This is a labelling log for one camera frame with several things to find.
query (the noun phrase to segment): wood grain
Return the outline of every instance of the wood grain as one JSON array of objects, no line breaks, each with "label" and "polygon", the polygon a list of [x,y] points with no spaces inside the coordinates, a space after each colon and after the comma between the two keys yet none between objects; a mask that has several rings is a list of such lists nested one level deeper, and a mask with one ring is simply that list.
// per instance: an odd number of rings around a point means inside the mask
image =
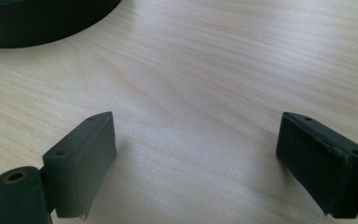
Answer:
[{"label": "wood grain", "polygon": [[0,174],[104,111],[118,155],[85,224],[358,223],[325,217],[275,156],[283,111],[358,143],[358,1],[122,0],[0,49]]}]

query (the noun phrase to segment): black plastic part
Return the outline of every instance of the black plastic part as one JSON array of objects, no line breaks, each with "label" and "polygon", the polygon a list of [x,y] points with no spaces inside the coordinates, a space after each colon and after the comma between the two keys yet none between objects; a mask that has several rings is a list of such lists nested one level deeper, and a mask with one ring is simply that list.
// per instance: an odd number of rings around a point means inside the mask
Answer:
[{"label": "black plastic part", "polygon": [[285,112],[277,156],[326,214],[358,214],[358,145],[308,117]]},{"label": "black plastic part", "polygon": [[111,112],[83,121],[43,156],[58,217],[86,217],[116,156]]},{"label": "black plastic part", "polygon": [[39,171],[21,167],[0,175],[0,224],[49,224]]},{"label": "black plastic part", "polygon": [[0,48],[53,42],[101,20],[120,0],[0,0]]}]

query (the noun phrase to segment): wooden table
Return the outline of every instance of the wooden table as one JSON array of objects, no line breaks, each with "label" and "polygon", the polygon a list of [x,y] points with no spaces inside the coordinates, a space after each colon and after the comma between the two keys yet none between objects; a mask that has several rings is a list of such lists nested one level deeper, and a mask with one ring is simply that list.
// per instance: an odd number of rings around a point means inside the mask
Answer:
[{"label": "wooden table", "polygon": [[88,220],[54,223],[358,223],[325,217],[275,156],[283,111],[358,143],[358,1],[123,0],[0,49],[0,174],[104,111],[117,158]]}]

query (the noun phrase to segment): small hole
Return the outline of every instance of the small hole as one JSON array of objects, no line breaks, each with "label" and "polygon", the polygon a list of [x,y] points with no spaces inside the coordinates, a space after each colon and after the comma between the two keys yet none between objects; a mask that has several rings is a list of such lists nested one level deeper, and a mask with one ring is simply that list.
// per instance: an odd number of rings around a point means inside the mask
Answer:
[{"label": "small hole", "polygon": [[19,171],[17,173],[7,175],[4,179],[5,184],[14,184],[22,181],[27,176],[27,173],[24,171]]},{"label": "small hole", "polygon": [[63,155],[65,155],[65,151],[58,151],[58,152],[56,152],[56,156],[63,156]]},{"label": "small hole", "polygon": [[9,181],[15,181],[15,180],[18,180],[18,179],[20,179],[20,178],[22,178],[24,175],[22,174],[22,173],[16,173],[16,174],[14,174],[14,175],[10,175],[9,177],[8,177],[8,180]]},{"label": "small hole", "polygon": [[356,156],[358,156],[358,150],[353,150],[352,153]]}]

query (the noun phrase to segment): black round base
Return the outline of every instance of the black round base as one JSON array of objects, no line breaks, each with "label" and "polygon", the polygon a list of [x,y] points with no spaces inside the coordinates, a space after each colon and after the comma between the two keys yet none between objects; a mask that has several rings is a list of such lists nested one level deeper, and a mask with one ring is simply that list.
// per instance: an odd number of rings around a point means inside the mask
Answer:
[{"label": "black round base", "polygon": [[0,0],[0,49],[25,48],[80,32],[121,0]]}]

